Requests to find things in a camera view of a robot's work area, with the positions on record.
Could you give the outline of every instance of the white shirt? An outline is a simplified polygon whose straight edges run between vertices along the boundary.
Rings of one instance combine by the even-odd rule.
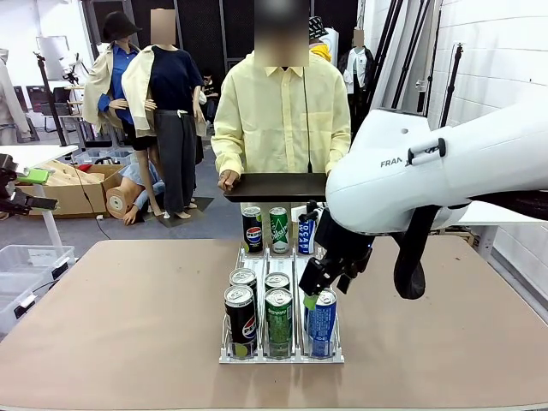
[[[354,94],[354,73],[358,75],[360,87],[366,84],[366,65],[367,57],[365,49],[363,47],[352,49],[348,54],[346,70],[342,74],[346,83],[347,94]]]

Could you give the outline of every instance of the sprite can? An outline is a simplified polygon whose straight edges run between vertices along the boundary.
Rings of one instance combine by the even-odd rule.
[[[289,251],[288,212],[283,207],[274,207],[270,211],[272,250],[283,254]]]
[[[265,296],[269,355],[289,358],[293,341],[293,297],[286,289],[271,289]]]

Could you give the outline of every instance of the white table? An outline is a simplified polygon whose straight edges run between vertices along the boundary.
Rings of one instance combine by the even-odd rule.
[[[76,150],[78,150],[78,146],[0,146],[0,153],[9,154],[14,159],[14,162],[23,167],[28,167],[29,169],[38,167],[48,161],[75,152]],[[34,184],[34,186],[36,188],[36,194],[45,197],[44,188],[40,184]],[[42,211],[42,215],[44,216],[45,226],[48,229],[52,244],[55,247],[62,247],[63,244],[61,243],[61,237],[59,236],[59,231],[57,231],[57,226],[55,225],[53,213],[51,211]]]
[[[480,239],[477,251],[481,257],[489,259],[499,225],[533,225],[543,223],[548,224],[544,220],[527,217],[498,205],[494,206],[483,201],[473,201],[457,225],[479,228]]]

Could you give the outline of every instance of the yellow shirt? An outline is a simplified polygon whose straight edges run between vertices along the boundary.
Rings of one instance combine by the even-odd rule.
[[[343,77],[323,58],[309,55],[308,67],[284,71],[256,66],[252,53],[229,71],[211,138],[219,173],[306,173],[309,152],[313,172],[327,173],[348,152]]]

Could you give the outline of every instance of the pepsi can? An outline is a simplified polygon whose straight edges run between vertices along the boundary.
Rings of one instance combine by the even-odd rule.
[[[247,207],[242,212],[244,247],[248,253],[263,251],[263,222],[259,207]]]
[[[255,299],[247,285],[233,285],[224,292],[224,311],[230,347],[236,358],[250,358],[257,348]]]

